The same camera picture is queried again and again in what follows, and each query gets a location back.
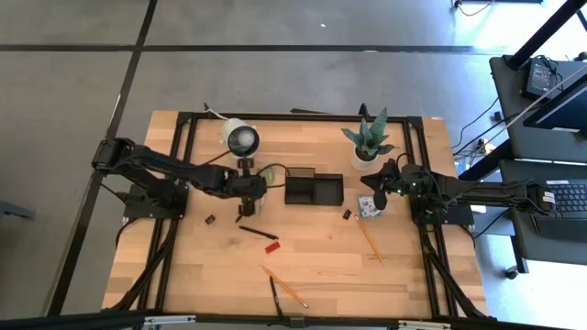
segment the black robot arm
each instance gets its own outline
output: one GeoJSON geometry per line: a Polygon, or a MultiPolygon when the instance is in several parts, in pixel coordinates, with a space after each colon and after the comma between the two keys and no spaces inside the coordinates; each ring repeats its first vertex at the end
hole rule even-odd
{"type": "Polygon", "coordinates": [[[457,178],[408,164],[400,172],[393,159],[361,182],[375,191],[375,207],[387,204],[386,193],[408,194],[430,214],[445,215],[453,205],[509,206],[530,213],[548,215],[554,210],[554,195],[533,181],[480,182],[457,178]]]}
{"type": "Polygon", "coordinates": [[[122,175],[135,183],[129,193],[121,193],[127,205],[125,216],[134,218],[181,217],[187,199],[187,186],[182,182],[189,182],[195,189],[215,197],[237,197],[248,204],[267,192],[265,180],[250,175],[248,168],[240,175],[225,166],[194,165],[135,145],[127,138],[103,140],[92,166],[104,175],[122,175]],[[159,178],[151,171],[165,174],[166,178],[159,178]]]}

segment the wooden tabletop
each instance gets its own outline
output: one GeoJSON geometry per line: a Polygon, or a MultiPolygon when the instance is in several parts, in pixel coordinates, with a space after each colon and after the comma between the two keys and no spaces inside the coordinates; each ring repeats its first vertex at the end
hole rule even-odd
{"type": "MultiPolygon", "coordinates": [[[[169,153],[177,112],[153,113],[145,145],[169,153]]],[[[277,294],[287,315],[356,317],[430,317],[422,252],[409,202],[388,196],[383,216],[364,225],[382,254],[382,265],[355,220],[344,220],[346,209],[357,212],[359,195],[372,195],[360,183],[367,173],[350,165],[353,146],[342,127],[359,130],[359,123],[250,120],[260,135],[255,167],[279,162],[289,167],[314,167],[318,173],[342,173],[342,206],[285,205],[284,188],[270,189],[265,203],[238,224],[280,238],[281,248],[266,254],[271,240],[240,230],[235,224],[239,199],[220,200],[191,190],[186,215],[178,228],[164,310],[178,313],[275,315],[268,267],[309,305],[305,309],[281,287],[277,294]],[[207,225],[205,219],[216,221],[207,225]]],[[[191,162],[198,164],[226,150],[220,144],[222,120],[197,122],[191,162]]],[[[433,171],[456,175],[446,125],[441,118],[425,118],[425,135],[433,171]]],[[[415,154],[417,137],[412,132],[415,154]]],[[[389,143],[397,148],[380,157],[378,171],[390,157],[405,152],[403,130],[388,124],[389,143]]],[[[236,168],[230,155],[217,164],[236,168]]],[[[274,184],[283,182],[275,168],[274,184]]],[[[126,229],[116,251],[105,293],[104,307],[117,303],[145,266],[153,220],[137,221],[126,229]]],[[[444,225],[451,273],[483,312],[487,312],[481,277],[471,238],[458,226],[444,225]]],[[[154,304],[158,274],[151,284],[148,306],[154,304]]],[[[437,286],[446,312],[441,279],[437,286]]]]}

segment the succulent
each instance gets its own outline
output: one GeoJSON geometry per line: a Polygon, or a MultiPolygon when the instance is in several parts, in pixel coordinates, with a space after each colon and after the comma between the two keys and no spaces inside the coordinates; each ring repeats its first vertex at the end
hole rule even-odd
{"type": "Polygon", "coordinates": [[[382,145],[382,142],[389,137],[383,134],[386,123],[387,108],[384,108],[377,115],[371,127],[368,127],[367,121],[363,118],[360,121],[359,133],[354,133],[348,128],[342,128],[342,133],[355,143],[360,158],[363,160],[373,160],[376,155],[385,155],[395,148],[391,144],[382,145]]]}

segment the potted plant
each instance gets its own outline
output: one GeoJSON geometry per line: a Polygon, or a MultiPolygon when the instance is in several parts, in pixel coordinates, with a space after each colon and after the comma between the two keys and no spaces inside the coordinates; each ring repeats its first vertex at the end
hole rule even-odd
{"type": "Polygon", "coordinates": [[[387,108],[384,108],[375,118],[371,127],[363,118],[360,121],[359,133],[354,133],[348,128],[342,128],[342,133],[355,143],[353,157],[350,163],[359,170],[368,170],[377,161],[379,155],[385,155],[392,151],[395,146],[391,144],[382,145],[382,142],[389,136],[384,135],[385,124],[387,123],[387,108]]]}

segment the white cable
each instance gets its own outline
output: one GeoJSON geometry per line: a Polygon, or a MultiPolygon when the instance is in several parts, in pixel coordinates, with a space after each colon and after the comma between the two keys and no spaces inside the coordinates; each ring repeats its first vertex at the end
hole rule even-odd
{"type": "Polygon", "coordinates": [[[210,109],[210,108],[207,108],[207,109],[205,109],[205,111],[206,111],[206,112],[208,112],[208,111],[209,111],[209,112],[213,113],[214,115],[216,115],[216,116],[217,116],[218,118],[220,118],[220,119],[228,120],[228,118],[226,118],[226,117],[225,117],[225,116],[223,116],[223,115],[220,115],[218,112],[216,112],[216,111],[214,111],[214,110],[212,110],[212,109],[210,109]]]}
{"type": "Polygon", "coordinates": [[[476,11],[476,12],[474,12],[474,13],[472,13],[472,14],[467,14],[467,13],[465,13],[465,12],[464,12],[464,10],[462,10],[462,8],[461,8],[461,7],[462,7],[462,5],[457,5],[457,8],[460,10],[460,12],[461,12],[461,13],[462,13],[464,16],[466,16],[466,17],[473,17],[473,16],[475,16],[475,15],[477,15],[477,14],[481,13],[483,10],[487,9],[487,7],[488,7],[488,6],[491,6],[491,5],[492,5],[492,3],[494,3],[494,2],[495,2],[495,0],[492,0],[492,1],[491,1],[489,4],[487,4],[485,7],[483,7],[483,8],[481,8],[481,9],[479,9],[478,11],[476,11]]]}
{"type": "Polygon", "coordinates": [[[511,125],[513,125],[518,119],[520,119],[522,116],[524,116],[526,114],[526,112],[528,112],[530,109],[534,108],[534,105],[536,105],[538,102],[542,101],[542,99],[545,98],[545,97],[547,97],[548,94],[552,93],[552,91],[556,90],[557,88],[559,88],[559,86],[561,86],[562,84],[566,83],[572,77],[576,76],[577,74],[579,74],[580,72],[582,72],[585,69],[587,69],[587,66],[583,66],[582,68],[578,69],[575,73],[573,73],[569,77],[565,78],[562,82],[559,82],[556,86],[552,87],[548,92],[546,92],[542,96],[538,97],[538,99],[536,101],[534,101],[531,105],[529,105],[526,109],[524,109],[524,111],[522,111],[516,118],[514,118],[514,120],[512,120],[509,123],[507,123],[507,125],[505,125],[505,127],[502,128],[502,130],[500,130],[499,132],[497,132],[497,134],[495,134],[492,138],[490,138],[487,142],[485,142],[485,144],[483,145],[483,148],[486,145],[488,145],[491,141],[493,141],[495,138],[497,138],[497,136],[499,136],[500,134],[502,134],[508,127],[510,127],[511,125]]]}

